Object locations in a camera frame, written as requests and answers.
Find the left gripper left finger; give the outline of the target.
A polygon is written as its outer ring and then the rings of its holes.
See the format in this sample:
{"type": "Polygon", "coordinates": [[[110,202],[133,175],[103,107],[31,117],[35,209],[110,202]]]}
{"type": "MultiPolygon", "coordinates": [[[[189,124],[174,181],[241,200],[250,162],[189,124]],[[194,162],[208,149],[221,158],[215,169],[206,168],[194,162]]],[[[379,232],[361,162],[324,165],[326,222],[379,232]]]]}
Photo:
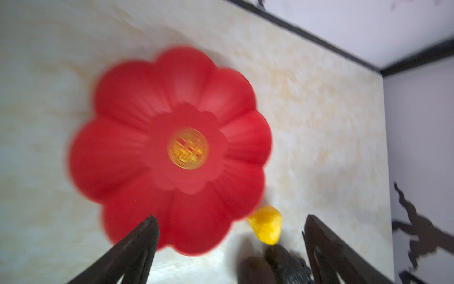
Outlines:
{"type": "Polygon", "coordinates": [[[71,284],[145,284],[160,238],[158,220],[150,215],[71,284]]]}

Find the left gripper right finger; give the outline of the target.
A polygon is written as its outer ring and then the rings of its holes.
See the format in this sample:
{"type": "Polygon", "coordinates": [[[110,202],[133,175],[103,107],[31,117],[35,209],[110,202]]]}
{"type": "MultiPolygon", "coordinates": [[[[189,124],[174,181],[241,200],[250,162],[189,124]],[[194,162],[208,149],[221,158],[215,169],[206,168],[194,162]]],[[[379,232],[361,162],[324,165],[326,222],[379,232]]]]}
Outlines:
{"type": "Polygon", "coordinates": [[[391,284],[315,215],[308,215],[303,238],[316,284],[391,284]]]}

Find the dark green avocado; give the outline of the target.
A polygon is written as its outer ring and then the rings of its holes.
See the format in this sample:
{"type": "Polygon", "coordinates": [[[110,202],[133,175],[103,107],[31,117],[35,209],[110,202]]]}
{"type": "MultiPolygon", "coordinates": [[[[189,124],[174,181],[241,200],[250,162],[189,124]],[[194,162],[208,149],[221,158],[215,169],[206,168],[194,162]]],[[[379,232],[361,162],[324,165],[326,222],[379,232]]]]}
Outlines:
{"type": "Polygon", "coordinates": [[[279,244],[266,248],[265,259],[273,270],[277,284],[314,283],[312,271],[306,262],[279,244]]]}

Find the small yellow quince fruit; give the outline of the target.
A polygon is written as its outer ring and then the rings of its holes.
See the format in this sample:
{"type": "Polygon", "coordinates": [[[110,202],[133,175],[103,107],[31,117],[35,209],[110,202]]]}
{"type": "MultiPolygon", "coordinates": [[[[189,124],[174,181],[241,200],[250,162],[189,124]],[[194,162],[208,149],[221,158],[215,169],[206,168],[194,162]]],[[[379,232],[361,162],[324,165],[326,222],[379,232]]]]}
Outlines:
{"type": "Polygon", "coordinates": [[[276,245],[281,237],[283,218],[279,210],[266,205],[247,218],[257,239],[269,246],[276,245]]]}

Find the red flower-shaped fruit bowl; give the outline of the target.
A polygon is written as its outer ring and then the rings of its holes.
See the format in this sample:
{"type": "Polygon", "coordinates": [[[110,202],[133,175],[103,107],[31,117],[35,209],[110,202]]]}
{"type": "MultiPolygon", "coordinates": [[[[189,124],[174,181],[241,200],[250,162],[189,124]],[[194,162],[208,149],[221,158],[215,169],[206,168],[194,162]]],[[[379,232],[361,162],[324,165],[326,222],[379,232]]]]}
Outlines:
{"type": "Polygon", "coordinates": [[[272,132],[238,71],[198,49],[172,47],[153,61],[109,68],[93,102],[69,172],[100,205],[112,243],[154,216],[158,249],[198,256],[262,202],[272,132]]]}

